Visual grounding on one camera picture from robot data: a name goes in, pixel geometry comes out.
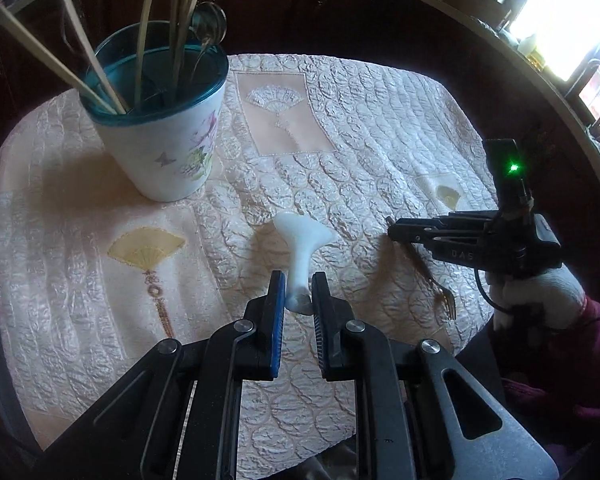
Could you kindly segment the right white gloved hand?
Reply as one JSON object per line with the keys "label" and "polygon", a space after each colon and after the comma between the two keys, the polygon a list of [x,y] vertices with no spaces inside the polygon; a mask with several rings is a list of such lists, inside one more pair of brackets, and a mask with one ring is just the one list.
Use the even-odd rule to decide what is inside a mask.
{"label": "right white gloved hand", "polygon": [[553,330],[568,328],[585,309],[585,291],[565,264],[526,280],[506,281],[487,273],[486,282],[491,300],[505,311],[539,304],[543,308],[544,324]]}

